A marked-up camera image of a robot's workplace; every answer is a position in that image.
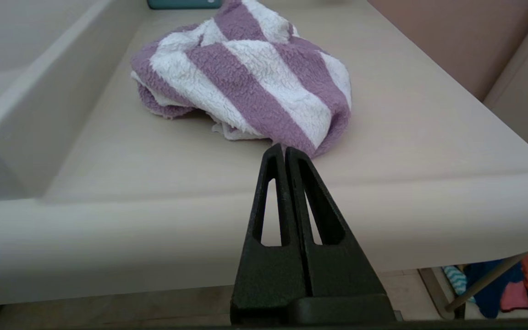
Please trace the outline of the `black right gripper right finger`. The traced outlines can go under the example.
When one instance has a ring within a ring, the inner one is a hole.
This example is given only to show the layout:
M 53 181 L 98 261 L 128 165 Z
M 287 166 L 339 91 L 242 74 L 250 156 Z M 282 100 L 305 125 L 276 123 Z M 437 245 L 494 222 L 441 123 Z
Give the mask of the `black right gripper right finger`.
M 285 165 L 308 294 L 385 295 L 377 274 L 310 157 L 298 149 L 287 148 Z

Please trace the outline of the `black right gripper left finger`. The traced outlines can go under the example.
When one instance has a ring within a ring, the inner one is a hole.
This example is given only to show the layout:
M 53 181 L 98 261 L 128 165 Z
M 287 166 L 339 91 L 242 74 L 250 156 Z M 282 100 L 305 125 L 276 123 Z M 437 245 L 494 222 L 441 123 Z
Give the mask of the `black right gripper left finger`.
M 276 185 L 280 246 L 262 243 L 268 186 Z M 302 231 L 285 154 L 274 145 L 263 154 L 247 233 L 231 298 L 232 324 L 305 324 L 308 296 Z

